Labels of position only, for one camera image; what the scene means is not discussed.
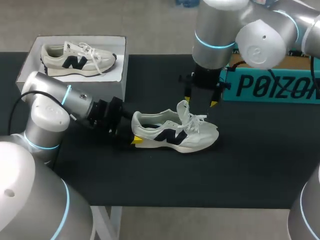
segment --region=new balance sneaker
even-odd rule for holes
[[[189,104],[177,104],[177,112],[170,109],[158,114],[133,114],[131,128],[141,141],[136,148],[169,147],[180,153],[192,153],[211,146],[219,137],[217,126],[204,121],[206,115],[189,113]]]
[[[58,77],[79,74],[93,77],[106,73],[116,62],[117,56],[106,50],[95,49],[81,42],[79,45],[43,45],[41,61],[48,76]]]

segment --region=gray floor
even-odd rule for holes
[[[196,16],[174,0],[1,0],[0,52],[29,51],[38,35],[123,35],[130,54],[186,54]],[[120,240],[287,240],[287,217],[288,210],[125,207]]]
[[[120,240],[289,240],[288,210],[125,207]]]
[[[2,0],[0,51],[29,51],[38,35],[123,35],[130,54],[191,53],[196,16],[174,0]]]

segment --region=black mat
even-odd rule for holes
[[[0,54],[0,134],[19,96],[15,79],[25,53]],[[126,106],[145,113],[175,109],[183,99],[179,74],[193,69],[190,55],[132,55]],[[210,93],[194,91],[191,111],[205,114]],[[13,131],[24,129],[20,104]],[[111,147],[102,134],[72,124],[56,172],[91,205],[290,208],[320,157],[320,106],[222,102],[208,112],[220,131],[214,150]]]

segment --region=teal box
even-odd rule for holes
[[[238,54],[232,57],[230,67],[241,61]],[[274,68],[272,71],[280,84],[289,90],[302,92],[283,90],[267,70],[239,65],[235,72],[221,72],[221,78],[231,83],[231,89],[224,90],[222,99],[240,102],[320,104],[320,94],[316,93],[311,78],[308,57],[287,56],[278,67],[280,68]],[[314,59],[314,74],[320,86],[320,60],[317,58]]]

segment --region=white shoelace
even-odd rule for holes
[[[193,115],[189,113],[189,120],[186,124],[178,126],[179,129],[186,128],[188,131],[200,132],[200,125],[205,122],[207,115]]]
[[[98,71],[98,73],[100,75],[104,75],[104,73],[102,73],[102,71],[98,67],[97,61],[95,59],[95,58],[97,58],[99,61],[101,61],[101,56],[96,52],[96,49],[91,47],[90,45],[86,44],[85,42],[80,42],[79,47],[82,48],[82,52],[79,52],[78,55],[84,56],[84,57],[90,55],[90,57],[93,61],[93,64],[95,65],[95,68]]]

